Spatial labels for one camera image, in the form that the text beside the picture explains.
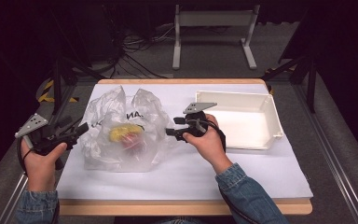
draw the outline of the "white sheet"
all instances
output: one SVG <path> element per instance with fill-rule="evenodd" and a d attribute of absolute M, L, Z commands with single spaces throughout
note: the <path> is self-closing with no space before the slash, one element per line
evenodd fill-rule
<path fill-rule="evenodd" d="M 115 88 L 95 86 L 91 100 Z M 267 93 L 260 84 L 147 84 L 122 85 L 127 95 L 139 88 L 152 91 L 172 117 L 183 117 L 183 110 L 195 102 L 196 91 L 235 91 Z M 310 198 L 310 186 L 302 174 L 286 136 L 268 150 L 248 150 L 241 154 L 228 150 L 247 175 L 257 180 L 274 199 Z M 147 173 L 108 173 L 83 168 L 78 145 L 72 149 L 57 187 L 60 199 L 83 200 L 216 200 L 221 199 L 214 172 L 195 148 L 180 142 L 167 158 Z"/>

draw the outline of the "gray floor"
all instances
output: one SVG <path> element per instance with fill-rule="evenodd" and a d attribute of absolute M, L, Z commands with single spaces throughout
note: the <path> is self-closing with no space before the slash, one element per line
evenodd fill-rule
<path fill-rule="evenodd" d="M 171 39 L 147 50 L 129 54 L 149 70 L 166 77 L 261 77 L 266 69 L 279 66 L 277 61 L 295 29 L 296 24 L 268 24 L 255 27 L 251 48 L 257 63 L 256 70 L 249 70 L 247 66 L 239 44 L 244 31 L 238 28 L 229 28 L 222 34 L 207 29 L 186 30 L 182 36 L 181 68 L 177 71 L 172 70 Z M 134 78 L 129 73 L 145 77 L 125 61 L 119 63 L 121 66 L 116 67 L 114 77 Z M 293 87 L 283 74 L 268 84 L 273 88 L 283 129 L 293 146 L 301 169 L 309 178 L 314 193 L 311 199 L 313 211 L 310 215 L 287 218 L 291 223 L 358 223 L 358 145 L 323 81 L 318 77 L 314 115 L 307 113 L 302 104 L 300 92 L 305 89 L 306 83 Z M 80 80 L 73 93 L 80 101 L 67 105 L 63 114 L 71 115 L 74 119 L 82 116 L 91 92 L 92 84 L 87 82 L 86 78 Z M 43 103 L 38 113 L 49 114 L 51 110 L 51 104 Z M 318 125 L 322 128 L 322 135 L 320 131 L 316 132 Z M 21 168 L 13 144 L 0 163 L 0 216 L 20 176 Z M 114 221 L 114 217 L 62 217 L 62 223 Z M 141 217 L 116 218 L 116 223 L 144 221 L 145 218 Z"/>

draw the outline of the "equipment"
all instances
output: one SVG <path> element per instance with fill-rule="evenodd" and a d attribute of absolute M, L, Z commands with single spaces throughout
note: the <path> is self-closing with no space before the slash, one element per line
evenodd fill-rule
<path fill-rule="evenodd" d="M 191 103 L 183 113 L 186 114 L 184 118 L 174 118 L 175 124 L 187 124 L 188 127 L 184 129 L 166 129 L 165 133 L 169 136 L 175 136 L 178 141 L 185 141 L 183 133 L 191 133 L 196 137 L 202 137 L 211 126 L 214 128 L 222 140 L 223 150 L 226 151 L 226 136 L 217 127 L 216 124 L 206 119 L 204 109 L 217 105 L 217 103 Z"/>
<path fill-rule="evenodd" d="M 89 130 L 89 125 L 84 123 L 78 128 L 72 130 L 70 133 L 56 134 L 58 128 L 62 128 L 65 125 L 72 122 L 70 117 L 66 117 L 57 124 L 48 124 L 48 121 L 38 114 L 32 115 L 27 122 L 19 129 L 14 136 L 19 139 L 18 141 L 18 157 L 22 170 L 26 173 L 24 164 L 25 157 L 29 152 L 33 151 L 41 156 L 46 156 L 51 152 L 57 145 L 64 142 L 67 144 L 66 150 L 73 148 L 73 145 L 77 143 L 77 138 Z M 30 151 L 24 155 L 21 155 L 21 138 L 25 140 Z M 61 159 L 56 160 L 56 170 L 63 168 Z"/>

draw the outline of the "hand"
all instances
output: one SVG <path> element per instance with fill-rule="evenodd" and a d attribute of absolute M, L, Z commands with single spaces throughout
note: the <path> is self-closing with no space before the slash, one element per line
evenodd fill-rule
<path fill-rule="evenodd" d="M 218 126 L 213 115 L 205 114 L 205 116 L 207 120 Z M 195 137 L 190 133 L 183 133 L 183 137 L 188 143 L 196 147 L 202 158 L 212 165 L 217 174 L 223 173 L 232 165 L 223 149 L 220 136 L 213 127 L 208 127 L 208 131 L 202 137 Z"/>
<path fill-rule="evenodd" d="M 55 184 L 55 161 L 66 150 L 66 143 L 57 145 L 47 156 L 41 156 L 35 152 L 25 158 L 25 168 L 28 174 L 29 191 L 53 191 Z M 21 141 L 22 157 L 30 150 L 26 142 Z"/>

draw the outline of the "white metal frame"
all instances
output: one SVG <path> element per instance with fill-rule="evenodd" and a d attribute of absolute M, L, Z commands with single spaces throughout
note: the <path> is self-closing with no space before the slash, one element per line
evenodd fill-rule
<path fill-rule="evenodd" d="M 172 68 L 180 68 L 181 54 L 181 26 L 246 26 L 248 27 L 245 38 L 241 39 L 242 47 L 245 52 L 250 69 L 256 69 L 255 58 L 249 47 L 252 34 L 257 20 L 260 5 L 253 10 L 241 11 L 181 11 L 179 5 L 175 9 L 175 46 L 173 50 Z"/>

